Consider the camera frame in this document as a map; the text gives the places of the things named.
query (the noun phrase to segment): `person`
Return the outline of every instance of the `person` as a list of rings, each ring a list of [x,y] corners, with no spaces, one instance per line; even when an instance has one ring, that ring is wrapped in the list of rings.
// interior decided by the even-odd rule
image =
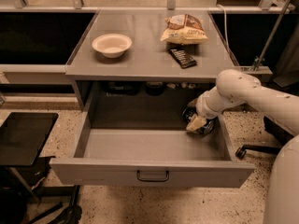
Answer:
[[[26,224],[26,199],[14,189],[0,187],[0,224]]]

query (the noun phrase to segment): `black wheel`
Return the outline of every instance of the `black wheel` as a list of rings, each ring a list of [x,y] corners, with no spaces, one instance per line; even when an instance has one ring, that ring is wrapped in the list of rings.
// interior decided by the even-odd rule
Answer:
[[[235,153],[235,155],[236,155],[240,160],[242,160],[242,159],[244,158],[245,154],[246,154],[246,150],[243,149],[242,147],[240,147],[240,148],[236,151],[236,153]]]

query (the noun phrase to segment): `white cord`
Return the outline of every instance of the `white cord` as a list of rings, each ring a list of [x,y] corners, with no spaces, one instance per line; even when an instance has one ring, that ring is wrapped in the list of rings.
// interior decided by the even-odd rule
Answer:
[[[226,16],[226,10],[224,8],[224,6],[217,4],[217,7],[221,8],[224,12],[224,34],[225,34],[225,41],[226,41],[226,47],[227,49],[229,48],[229,44],[228,44],[228,38],[227,38],[227,16]]]

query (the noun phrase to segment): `drawer front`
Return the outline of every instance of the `drawer front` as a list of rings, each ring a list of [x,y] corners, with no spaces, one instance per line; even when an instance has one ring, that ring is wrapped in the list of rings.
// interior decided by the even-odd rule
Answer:
[[[166,167],[156,163],[115,165],[89,159],[52,159],[50,165],[66,185],[239,188],[254,170],[251,164],[232,161]]]

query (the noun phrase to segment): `open drawer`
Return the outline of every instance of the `open drawer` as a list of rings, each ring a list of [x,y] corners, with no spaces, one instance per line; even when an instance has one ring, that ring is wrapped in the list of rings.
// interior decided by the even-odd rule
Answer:
[[[238,188],[254,165],[235,160],[223,117],[207,135],[181,113],[194,90],[111,94],[93,83],[69,159],[52,159],[63,184]]]

